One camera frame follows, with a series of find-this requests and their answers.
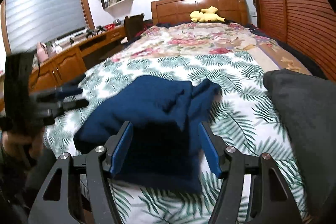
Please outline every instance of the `dark blanket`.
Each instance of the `dark blanket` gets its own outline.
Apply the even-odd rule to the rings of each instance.
[[[263,82],[288,129],[310,214],[336,223],[336,84],[286,69]]]
[[[192,86],[189,81],[140,76],[95,109],[75,134],[75,146],[87,153],[130,121],[133,140],[117,178],[199,193],[198,124],[208,121],[219,90],[208,79]]]

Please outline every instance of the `blue cloth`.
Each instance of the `blue cloth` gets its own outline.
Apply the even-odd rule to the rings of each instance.
[[[133,124],[133,140],[117,179],[167,190],[201,192],[198,124],[209,120],[220,85],[205,79],[169,81],[140,76],[105,100],[75,134],[76,148],[88,153],[122,126]]]

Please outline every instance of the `yellow plush toy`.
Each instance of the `yellow plush toy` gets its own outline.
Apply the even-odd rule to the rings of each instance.
[[[193,11],[190,14],[190,18],[192,22],[208,22],[208,21],[224,22],[225,18],[219,17],[217,14],[215,14],[215,12],[217,11],[218,9],[216,7],[211,6],[209,9],[202,9],[201,12]]]

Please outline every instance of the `blue gripper pad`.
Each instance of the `blue gripper pad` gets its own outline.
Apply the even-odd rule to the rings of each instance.
[[[132,139],[133,125],[129,122],[112,155],[110,173],[113,176],[120,172]]]
[[[210,170],[212,173],[216,175],[216,177],[219,178],[222,173],[221,168],[219,166],[219,155],[213,143],[211,142],[207,130],[204,128],[204,125],[201,122],[199,123],[198,126],[198,134]]]

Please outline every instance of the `wooden wardrobe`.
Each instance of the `wooden wardrobe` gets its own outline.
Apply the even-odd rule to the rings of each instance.
[[[336,13],[328,0],[255,0],[258,27],[309,56],[336,81]]]

